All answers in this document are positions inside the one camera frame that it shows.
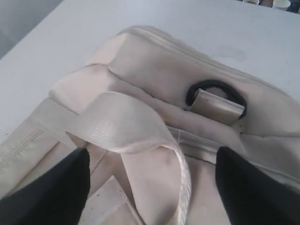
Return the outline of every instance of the beige canvas bag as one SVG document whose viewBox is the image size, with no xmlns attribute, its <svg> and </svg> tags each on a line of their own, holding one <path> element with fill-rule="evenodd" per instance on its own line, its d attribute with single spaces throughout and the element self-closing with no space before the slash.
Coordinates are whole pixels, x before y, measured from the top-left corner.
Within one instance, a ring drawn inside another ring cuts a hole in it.
<svg viewBox="0 0 300 225">
<path fill-rule="evenodd" d="M 198 88 L 187 103 L 191 87 L 207 80 L 230 86 L 247 105 L 226 100 L 219 87 Z M 103 210 L 104 203 L 88 200 L 86 224 L 115 224 L 110 215 L 129 214 L 127 224 L 230 224 L 215 184 L 220 146 L 300 190 L 299 104 L 153 27 L 107 40 L 50 90 L 1 146 L 0 196 L 83 145 L 91 158 L 90 199 L 112 175 L 128 198 L 97 219 L 89 204 Z"/>
</svg>

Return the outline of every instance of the black ring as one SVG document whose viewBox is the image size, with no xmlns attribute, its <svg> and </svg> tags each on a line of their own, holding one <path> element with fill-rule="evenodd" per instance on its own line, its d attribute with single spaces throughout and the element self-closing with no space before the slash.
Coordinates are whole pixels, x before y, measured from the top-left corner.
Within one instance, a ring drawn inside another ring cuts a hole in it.
<svg viewBox="0 0 300 225">
<path fill-rule="evenodd" d="M 244 106 L 244 111 L 239 119 L 242 119 L 247 113 L 247 102 L 239 92 L 227 83 L 217 80 L 205 80 L 193 84 L 187 91 L 186 104 L 191 106 L 195 100 L 195 94 L 198 89 L 206 90 L 208 88 L 220 88 L 227 96 L 228 100 Z"/>
</svg>

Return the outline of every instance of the cup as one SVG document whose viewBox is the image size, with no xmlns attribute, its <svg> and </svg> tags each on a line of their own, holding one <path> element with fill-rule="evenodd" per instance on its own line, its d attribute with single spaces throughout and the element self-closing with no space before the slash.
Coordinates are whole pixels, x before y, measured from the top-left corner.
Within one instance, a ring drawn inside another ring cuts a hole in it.
<svg viewBox="0 0 300 225">
<path fill-rule="evenodd" d="M 289 0 L 274 0 L 272 8 L 286 11 L 291 5 Z"/>
<path fill-rule="evenodd" d="M 259 0 L 243 0 L 243 2 L 254 4 L 254 5 L 258 5 L 259 4 Z"/>
</svg>

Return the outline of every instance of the white table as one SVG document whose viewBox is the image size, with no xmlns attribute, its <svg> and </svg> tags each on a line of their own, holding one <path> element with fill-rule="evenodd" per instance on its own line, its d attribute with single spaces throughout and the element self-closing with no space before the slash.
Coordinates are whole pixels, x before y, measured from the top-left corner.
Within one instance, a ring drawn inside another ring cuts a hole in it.
<svg viewBox="0 0 300 225">
<path fill-rule="evenodd" d="M 64 0 L 0 61 L 0 142 L 95 48 L 156 26 L 300 101 L 300 15 L 234 0 Z"/>
</svg>

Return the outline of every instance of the canvas fabric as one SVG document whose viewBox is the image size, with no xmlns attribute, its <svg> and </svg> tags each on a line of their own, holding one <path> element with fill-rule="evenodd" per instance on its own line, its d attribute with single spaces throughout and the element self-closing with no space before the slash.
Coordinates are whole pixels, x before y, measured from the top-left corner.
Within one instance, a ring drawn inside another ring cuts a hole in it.
<svg viewBox="0 0 300 225">
<path fill-rule="evenodd" d="M 228 125 L 186 104 L 189 87 L 208 79 L 244 97 L 244 118 Z M 0 197 L 83 145 L 91 158 L 90 199 L 113 175 L 132 208 L 110 215 L 128 224 L 229 225 L 215 183 L 220 146 L 300 190 L 300 105 L 153 27 L 125 29 L 55 84 L 0 147 Z M 104 217 L 98 220 L 118 221 Z"/>
</svg>

